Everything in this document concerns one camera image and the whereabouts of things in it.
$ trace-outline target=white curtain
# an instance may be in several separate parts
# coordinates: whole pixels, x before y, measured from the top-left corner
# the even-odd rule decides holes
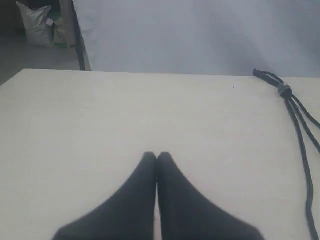
[[[320,77],[319,0],[74,0],[93,71]]]

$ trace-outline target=white table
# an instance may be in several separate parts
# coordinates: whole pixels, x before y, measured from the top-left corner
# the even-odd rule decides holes
[[[320,79],[283,80],[319,120]],[[320,232],[320,157],[305,143]],[[298,139],[274,87],[251,76],[32,69],[0,87],[0,239],[51,239],[111,196],[145,151],[171,152],[196,188],[267,240],[310,239]]]

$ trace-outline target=plastic bag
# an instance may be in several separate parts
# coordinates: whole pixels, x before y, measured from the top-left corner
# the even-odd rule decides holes
[[[21,12],[27,44],[32,46],[52,46],[52,30],[44,21],[51,10],[51,6],[32,10],[18,1],[16,5]]]

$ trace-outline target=floor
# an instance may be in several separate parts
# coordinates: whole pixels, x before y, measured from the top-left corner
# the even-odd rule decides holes
[[[85,68],[90,69],[85,57]],[[22,69],[79,70],[75,49],[28,46],[26,38],[0,37],[0,85]]]

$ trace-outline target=black cord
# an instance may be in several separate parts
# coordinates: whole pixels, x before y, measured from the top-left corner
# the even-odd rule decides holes
[[[288,109],[288,112],[291,116],[292,122],[294,124],[294,127],[296,129],[296,133],[298,136],[298,141],[300,145],[300,151],[301,151],[301,156],[302,156],[302,163],[303,163],[303,169],[304,169],[304,175],[306,179],[306,187],[307,187],[307,196],[306,196],[306,201],[305,201],[305,216],[306,216],[306,221],[308,224],[309,232],[311,235],[312,240],[319,240],[319,235],[317,233],[317,229],[315,226],[315,221],[314,221],[314,216],[312,214],[312,204],[313,204],[313,199],[314,199],[314,186],[312,182],[312,176],[310,172],[310,166],[308,162],[308,157],[307,157],[307,151],[306,151],[306,146],[304,142],[304,138],[302,135],[301,127],[299,125],[298,118],[306,131],[307,135],[311,139],[312,143],[316,147],[316,149],[320,153],[320,144],[317,141],[317,139],[314,137],[312,132],[310,131],[302,113],[300,112],[298,106],[302,109],[304,114],[307,116],[307,118],[315,124],[318,128],[320,128],[320,123],[315,120],[311,114],[307,111],[307,109],[304,107],[304,105],[299,101],[299,99],[293,95],[291,88],[287,85],[286,87],[284,86],[284,81],[282,81],[281,78],[277,77],[273,73],[267,72],[267,71],[258,71],[258,70],[253,70],[253,75],[264,80],[268,84],[278,88],[279,94],[281,97],[284,98],[285,106]]]

